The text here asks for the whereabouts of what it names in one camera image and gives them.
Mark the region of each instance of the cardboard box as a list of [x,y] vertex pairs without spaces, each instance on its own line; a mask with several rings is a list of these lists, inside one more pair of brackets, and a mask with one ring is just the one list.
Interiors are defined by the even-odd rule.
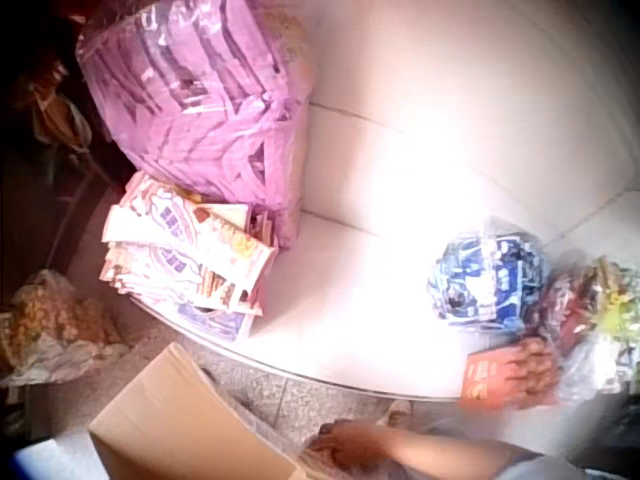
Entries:
[[176,343],[89,425],[114,480],[348,478],[218,389]]

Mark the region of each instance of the human hand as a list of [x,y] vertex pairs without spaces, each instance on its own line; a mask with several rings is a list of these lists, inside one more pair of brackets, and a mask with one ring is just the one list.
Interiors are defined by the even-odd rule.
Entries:
[[309,448],[329,452],[333,463],[342,470],[372,468],[387,456],[384,446],[385,427],[366,421],[338,420],[325,424]]

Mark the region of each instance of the blue plastic package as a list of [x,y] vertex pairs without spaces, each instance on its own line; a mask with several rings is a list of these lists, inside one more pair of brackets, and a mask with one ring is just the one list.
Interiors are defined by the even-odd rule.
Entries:
[[537,237],[493,219],[447,245],[427,290],[438,317],[451,326],[520,334],[548,273]]

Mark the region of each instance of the box flap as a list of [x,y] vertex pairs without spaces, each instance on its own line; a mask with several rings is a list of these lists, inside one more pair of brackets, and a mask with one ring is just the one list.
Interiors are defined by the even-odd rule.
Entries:
[[225,405],[178,344],[169,345],[89,425],[111,478],[305,478]]

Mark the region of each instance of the plastic bag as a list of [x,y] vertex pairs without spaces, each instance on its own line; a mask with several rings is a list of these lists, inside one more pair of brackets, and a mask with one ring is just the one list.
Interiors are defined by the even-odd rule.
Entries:
[[52,270],[32,276],[11,303],[1,317],[1,386],[73,380],[129,350],[104,307]]
[[290,2],[102,2],[76,55],[113,139],[140,169],[272,214],[296,235],[313,85]]
[[561,366],[559,401],[617,393],[630,381],[624,352],[640,330],[639,274],[605,257],[591,264],[575,255],[551,275],[530,324],[554,347]]
[[489,219],[447,245],[427,290],[438,317],[452,326],[520,334],[525,311],[538,301],[547,276],[538,238]]

